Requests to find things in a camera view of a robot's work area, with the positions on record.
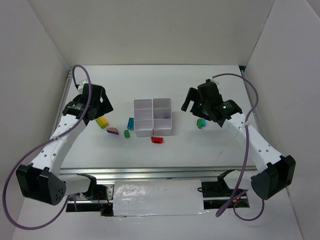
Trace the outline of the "green square lego brick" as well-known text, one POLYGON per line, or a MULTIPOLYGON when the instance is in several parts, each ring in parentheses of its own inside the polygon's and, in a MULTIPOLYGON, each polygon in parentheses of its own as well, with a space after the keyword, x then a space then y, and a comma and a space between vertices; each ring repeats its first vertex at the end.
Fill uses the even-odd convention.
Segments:
POLYGON ((201 118, 199 118, 196 121, 196 126, 197 126, 198 129, 201 129, 203 127, 203 120, 201 118))

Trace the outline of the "blue square lego brick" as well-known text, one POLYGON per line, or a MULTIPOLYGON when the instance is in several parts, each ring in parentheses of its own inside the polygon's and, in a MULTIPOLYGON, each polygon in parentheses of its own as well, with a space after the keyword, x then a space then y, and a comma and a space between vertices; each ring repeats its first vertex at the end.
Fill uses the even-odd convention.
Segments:
POLYGON ((201 120, 201 126, 202 126, 202 127, 205 127, 205 126, 206 126, 206 120, 205 120, 205 119, 202 119, 202 120, 201 120))

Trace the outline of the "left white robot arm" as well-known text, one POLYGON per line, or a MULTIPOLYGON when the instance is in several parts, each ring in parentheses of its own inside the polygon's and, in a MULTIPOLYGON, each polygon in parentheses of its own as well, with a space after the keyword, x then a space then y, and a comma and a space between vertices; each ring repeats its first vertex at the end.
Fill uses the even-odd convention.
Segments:
POLYGON ((52 141, 29 165, 21 164, 17 168, 22 195, 53 206, 73 194, 83 194, 89 200, 96 197, 95 177, 85 173, 62 177, 59 173, 73 143, 88 123, 111 111, 113 107, 103 86, 83 84, 79 94, 64 107, 52 141))

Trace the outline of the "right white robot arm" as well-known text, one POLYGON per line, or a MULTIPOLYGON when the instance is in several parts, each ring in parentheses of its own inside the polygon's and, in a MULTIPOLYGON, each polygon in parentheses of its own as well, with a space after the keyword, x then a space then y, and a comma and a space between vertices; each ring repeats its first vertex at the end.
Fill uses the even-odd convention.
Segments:
POLYGON ((186 111, 190 102, 193 102, 190 111, 194 116, 217 123, 248 148, 247 157, 258 170, 258 174, 251 177, 251 186, 261 199, 270 199, 292 183, 295 159, 274 149, 233 100, 223 100, 214 82, 208 79, 197 88, 191 87, 181 110, 186 111))

